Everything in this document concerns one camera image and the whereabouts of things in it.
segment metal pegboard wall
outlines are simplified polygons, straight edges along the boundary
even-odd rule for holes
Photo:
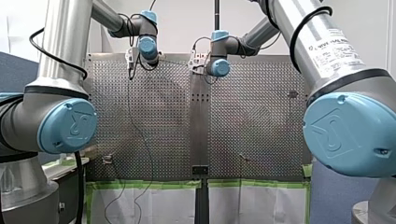
[[[306,97],[291,63],[233,62],[211,91],[209,178],[303,177],[310,157],[302,130]]]
[[[99,122],[87,177],[91,181],[151,179],[152,175],[158,180],[191,179],[188,68],[167,62],[152,72],[137,68],[130,81],[123,55],[91,56],[91,95]],[[104,165],[103,156],[110,154],[112,164]]]

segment industrial robot arm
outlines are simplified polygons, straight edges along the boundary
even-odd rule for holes
[[[36,80],[23,94],[0,92],[1,223],[59,223],[58,186],[45,177],[37,153],[76,152],[78,161],[77,152],[95,133],[97,115],[83,88],[91,18],[111,36],[138,36],[141,60],[158,63],[155,13],[124,19],[100,0],[49,1]],[[78,199],[83,205],[83,197]]]
[[[310,89],[304,138],[314,156],[343,175],[396,175],[396,83],[367,67],[319,0],[253,0],[267,15],[242,38],[212,35],[206,72],[224,77],[228,54],[255,55],[281,32]]]

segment sticker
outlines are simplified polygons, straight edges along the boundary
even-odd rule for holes
[[[329,33],[329,37],[319,40],[307,49],[322,77],[331,77],[343,66],[364,65],[341,30],[331,29]]]

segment perforated metal panel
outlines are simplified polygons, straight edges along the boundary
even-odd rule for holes
[[[211,178],[302,177],[304,80],[284,57],[233,62],[212,86]]]
[[[88,178],[190,179],[188,68],[160,63],[146,72],[137,66],[130,81],[123,55],[92,55],[90,60],[92,103],[99,121]],[[110,154],[113,163],[104,165],[103,156]]]
[[[209,178],[301,179],[310,158],[304,81],[289,57],[231,57],[231,74],[208,86],[183,65],[189,56],[170,55],[153,72],[138,66],[133,82],[123,54],[91,56],[88,89],[99,126],[88,179],[150,179],[142,134],[155,179],[191,179],[197,164],[209,165]],[[110,154],[114,162],[104,165]]]

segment blue partition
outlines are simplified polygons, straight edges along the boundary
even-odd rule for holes
[[[377,182],[339,175],[314,162],[310,224],[350,224],[353,205],[369,200]]]

